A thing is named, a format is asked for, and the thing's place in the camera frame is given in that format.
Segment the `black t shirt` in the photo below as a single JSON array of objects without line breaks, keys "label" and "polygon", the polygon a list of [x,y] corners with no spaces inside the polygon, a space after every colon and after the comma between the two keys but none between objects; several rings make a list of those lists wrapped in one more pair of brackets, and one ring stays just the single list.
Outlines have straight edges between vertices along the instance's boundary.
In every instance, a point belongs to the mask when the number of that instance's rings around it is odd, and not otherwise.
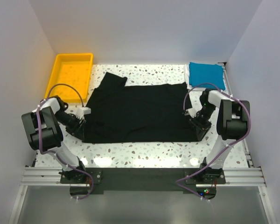
[{"label": "black t shirt", "polygon": [[185,83],[127,86],[107,72],[87,102],[84,143],[197,142],[183,106]]}]

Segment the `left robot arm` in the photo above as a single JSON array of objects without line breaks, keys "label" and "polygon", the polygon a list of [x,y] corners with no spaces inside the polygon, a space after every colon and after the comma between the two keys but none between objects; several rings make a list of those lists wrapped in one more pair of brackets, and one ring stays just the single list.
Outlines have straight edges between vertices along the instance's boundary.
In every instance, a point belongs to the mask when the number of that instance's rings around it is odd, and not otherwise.
[{"label": "left robot arm", "polygon": [[67,133],[84,139],[84,116],[91,110],[81,107],[78,114],[67,113],[68,104],[59,96],[44,99],[31,112],[21,116],[28,143],[40,154],[52,156],[62,166],[59,173],[70,183],[84,183],[87,171],[83,162],[74,155],[63,142],[63,132],[60,125],[65,126]]}]

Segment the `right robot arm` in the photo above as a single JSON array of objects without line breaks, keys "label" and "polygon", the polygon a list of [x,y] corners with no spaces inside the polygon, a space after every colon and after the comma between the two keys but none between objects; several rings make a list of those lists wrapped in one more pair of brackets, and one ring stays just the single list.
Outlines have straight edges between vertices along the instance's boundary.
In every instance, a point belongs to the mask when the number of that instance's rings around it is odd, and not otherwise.
[{"label": "right robot arm", "polygon": [[198,140],[211,128],[210,117],[218,109],[217,140],[199,169],[185,175],[186,184],[225,183],[223,166],[231,148],[242,141],[251,129],[250,103],[237,100],[223,91],[205,89],[200,98],[201,110],[185,109]]}]

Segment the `yellow plastic tray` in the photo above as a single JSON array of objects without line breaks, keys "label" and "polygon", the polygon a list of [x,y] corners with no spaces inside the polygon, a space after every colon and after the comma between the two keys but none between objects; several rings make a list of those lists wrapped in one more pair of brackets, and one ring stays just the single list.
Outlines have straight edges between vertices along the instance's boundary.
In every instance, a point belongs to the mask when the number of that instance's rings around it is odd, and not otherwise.
[{"label": "yellow plastic tray", "polygon": [[85,103],[92,65],[92,53],[56,55],[45,96],[58,95],[66,103]]}]

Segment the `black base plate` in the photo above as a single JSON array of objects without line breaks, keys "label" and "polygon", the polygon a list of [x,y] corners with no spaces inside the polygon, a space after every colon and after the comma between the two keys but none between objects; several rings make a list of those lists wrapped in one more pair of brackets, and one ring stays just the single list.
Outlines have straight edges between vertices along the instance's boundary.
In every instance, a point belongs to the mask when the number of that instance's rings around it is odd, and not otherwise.
[{"label": "black base plate", "polygon": [[70,195],[86,195],[91,187],[91,193],[102,195],[106,191],[183,191],[175,182],[185,178],[180,184],[185,184],[191,190],[197,190],[202,196],[201,187],[198,184],[225,184],[225,175],[222,169],[213,171],[207,168],[205,171],[189,178],[198,171],[197,168],[86,168],[89,176],[77,171],[61,171],[60,183],[70,185]]}]

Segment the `aluminium frame rail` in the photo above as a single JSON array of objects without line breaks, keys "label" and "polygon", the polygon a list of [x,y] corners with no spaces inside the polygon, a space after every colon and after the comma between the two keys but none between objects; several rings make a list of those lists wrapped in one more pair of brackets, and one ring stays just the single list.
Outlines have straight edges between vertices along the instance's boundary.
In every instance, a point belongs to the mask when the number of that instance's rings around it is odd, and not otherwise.
[{"label": "aluminium frame rail", "polygon": [[[60,185],[59,168],[27,167],[24,169],[20,185],[55,186]],[[264,187],[266,182],[261,168],[225,168],[224,176],[227,186]]]}]

